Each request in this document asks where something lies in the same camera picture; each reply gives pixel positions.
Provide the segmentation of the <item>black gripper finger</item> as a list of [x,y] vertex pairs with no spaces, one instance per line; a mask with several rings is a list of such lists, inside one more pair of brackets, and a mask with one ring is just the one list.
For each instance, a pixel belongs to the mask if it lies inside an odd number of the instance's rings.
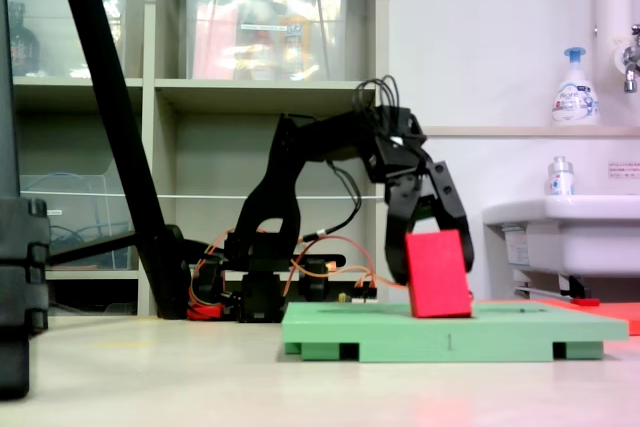
[[413,230],[420,194],[421,178],[414,174],[393,178],[385,187],[385,255],[391,276],[401,285],[409,281],[405,237]]
[[445,162],[428,163],[422,178],[422,198],[431,210],[440,230],[457,230],[465,269],[471,272],[474,247],[460,196]]

